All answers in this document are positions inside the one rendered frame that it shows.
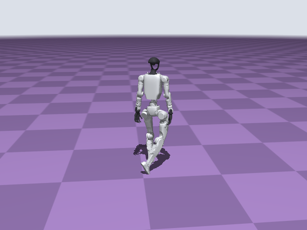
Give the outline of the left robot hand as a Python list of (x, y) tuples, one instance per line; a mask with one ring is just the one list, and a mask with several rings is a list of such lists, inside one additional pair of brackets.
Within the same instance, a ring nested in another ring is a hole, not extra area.
[[(139, 121), (140, 121), (140, 117), (141, 117), (141, 115), (140, 115), (140, 110), (139, 111), (137, 111), (137, 107), (135, 107), (135, 111), (136, 111), (136, 113), (135, 113), (135, 117), (134, 117), (134, 121), (135, 122), (137, 122), (137, 123), (139, 123)], [(142, 117), (141, 117), (141, 119), (142, 119)], [(140, 121), (141, 122), (141, 121)]]

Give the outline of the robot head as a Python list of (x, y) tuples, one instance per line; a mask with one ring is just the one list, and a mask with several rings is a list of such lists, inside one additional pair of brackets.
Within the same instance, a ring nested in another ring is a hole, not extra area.
[[(150, 63), (151, 68), (152, 68), (152, 69), (151, 69), (151, 72), (149, 73), (149, 75), (155, 75), (155, 74), (157, 74), (156, 71), (158, 70), (158, 68), (159, 68), (159, 63), (160, 63), (159, 59), (156, 58), (156, 57), (152, 57), (152, 58), (149, 59), (148, 63)], [(153, 67), (152, 67), (152, 65), (155, 65), (155, 64), (158, 64), (157, 69), (153, 69)]]

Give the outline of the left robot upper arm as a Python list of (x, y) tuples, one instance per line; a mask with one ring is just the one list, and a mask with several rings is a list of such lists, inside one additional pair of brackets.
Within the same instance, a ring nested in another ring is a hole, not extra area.
[(140, 97), (142, 97), (143, 96), (143, 77), (144, 77), (144, 75), (140, 75), (139, 77), (138, 77), (138, 93), (137, 93), (137, 96), (140, 96)]

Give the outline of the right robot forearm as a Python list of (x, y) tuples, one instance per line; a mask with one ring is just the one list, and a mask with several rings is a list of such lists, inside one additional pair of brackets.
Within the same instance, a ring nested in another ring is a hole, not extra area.
[[(171, 100), (171, 93), (169, 92), (169, 98), (167, 98), (166, 100), (166, 105), (167, 105), (167, 108), (168, 108), (168, 112), (170, 109), (172, 109), (172, 100)], [(172, 109), (172, 112), (173, 112), (173, 109)]]

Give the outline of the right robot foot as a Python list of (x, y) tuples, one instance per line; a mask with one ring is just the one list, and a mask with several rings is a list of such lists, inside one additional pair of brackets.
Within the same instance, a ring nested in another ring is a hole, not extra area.
[(143, 162), (141, 162), (141, 165), (143, 166), (145, 172), (150, 174), (150, 169), (149, 169), (149, 167), (147, 165), (147, 162), (143, 161)]

